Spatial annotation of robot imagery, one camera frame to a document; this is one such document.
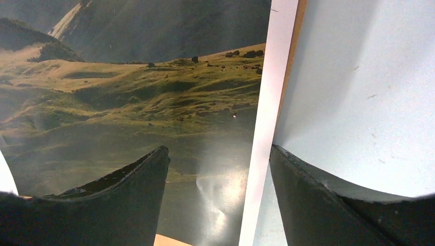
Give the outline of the landscape photo print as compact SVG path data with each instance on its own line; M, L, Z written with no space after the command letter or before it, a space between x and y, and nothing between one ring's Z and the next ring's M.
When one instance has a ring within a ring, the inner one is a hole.
M58 195L159 146L167 182L170 144L258 108L272 2L1 1L1 192Z

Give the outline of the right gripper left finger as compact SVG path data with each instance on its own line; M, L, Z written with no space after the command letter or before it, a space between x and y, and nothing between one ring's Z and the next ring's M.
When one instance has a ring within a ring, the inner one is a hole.
M169 164L159 146L58 195L1 192L1 245L153 245Z

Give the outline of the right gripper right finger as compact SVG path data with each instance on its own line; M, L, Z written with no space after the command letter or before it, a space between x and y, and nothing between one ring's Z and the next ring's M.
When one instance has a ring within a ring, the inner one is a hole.
M434 195L369 189L277 145L269 164L288 245L434 245Z

